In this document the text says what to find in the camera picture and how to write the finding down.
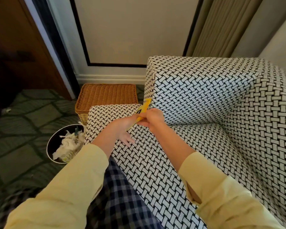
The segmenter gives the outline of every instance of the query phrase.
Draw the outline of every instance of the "yellow long-sleeve shirt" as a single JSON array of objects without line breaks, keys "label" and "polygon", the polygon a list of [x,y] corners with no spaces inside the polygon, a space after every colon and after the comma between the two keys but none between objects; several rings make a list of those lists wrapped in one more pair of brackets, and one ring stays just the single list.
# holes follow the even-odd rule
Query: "yellow long-sleeve shirt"
[{"label": "yellow long-sleeve shirt", "polygon": [[[99,147],[83,146],[45,189],[10,213],[5,228],[85,228],[88,206],[102,189],[108,164]],[[188,185],[200,197],[196,213],[208,228],[283,228],[247,189],[202,154],[188,156],[179,176],[188,199],[195,203]]]}]

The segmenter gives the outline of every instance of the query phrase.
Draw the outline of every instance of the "yellow package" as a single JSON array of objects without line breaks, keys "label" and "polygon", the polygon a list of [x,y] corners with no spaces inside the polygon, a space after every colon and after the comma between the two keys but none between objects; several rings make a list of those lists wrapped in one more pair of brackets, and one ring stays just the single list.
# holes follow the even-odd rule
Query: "yellow package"
[{"label": "yellow package", "polygon": [[[136,111],[136,114],[140,114],[142,112],[146,112],[151,101],[152,101],[151,98],[145,99],[144,104]],[[132,126],[134,126],[137,122],[139,122],[142,119],[144,119],[144,118],[143,117],[138,117],[136,122]]]}]

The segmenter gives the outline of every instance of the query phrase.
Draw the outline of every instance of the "crumpled tissue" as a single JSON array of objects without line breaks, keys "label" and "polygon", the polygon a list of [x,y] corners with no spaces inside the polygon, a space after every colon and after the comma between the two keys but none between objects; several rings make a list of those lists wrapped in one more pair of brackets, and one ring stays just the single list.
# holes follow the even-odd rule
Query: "crumpled tissue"
[{"label": "crumpled tissue", "polygon": [[64,139],[62,139],[60,147],[53,153],[53,160],[60,158],[64,162],[69,162],[84,145],[85,132],[76,130],[74,133],[70,133],[67,131],[65,136],[60,137],[64,137]]}]

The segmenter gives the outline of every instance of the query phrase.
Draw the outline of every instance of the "plaid pants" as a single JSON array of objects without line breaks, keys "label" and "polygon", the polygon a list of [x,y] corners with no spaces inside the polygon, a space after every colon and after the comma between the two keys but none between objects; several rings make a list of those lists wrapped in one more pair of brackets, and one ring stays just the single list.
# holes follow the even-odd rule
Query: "plaid pants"
[{"label": "plaid pants", "polygon": [[[0,204],[0,229],[9,213],[42,189],[16,191]],[[140,195],[110,157],[105,171],[103,188],[87,210],[86,228],[163,228]]]}]

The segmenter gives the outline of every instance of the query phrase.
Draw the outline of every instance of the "floor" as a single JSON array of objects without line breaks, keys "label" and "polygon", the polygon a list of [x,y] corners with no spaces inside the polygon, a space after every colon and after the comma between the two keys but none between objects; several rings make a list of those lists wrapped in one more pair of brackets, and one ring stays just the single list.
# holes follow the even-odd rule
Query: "floor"
[{"label": "floor", "polygon": [[[137,85],[143,103],[144,85]],[[23,90],[0,116],[0,199],[26,187],[45,187],[64,165],[46,154],[49,138],[77,123],[76,100],[67,101],[52,90]]]}]

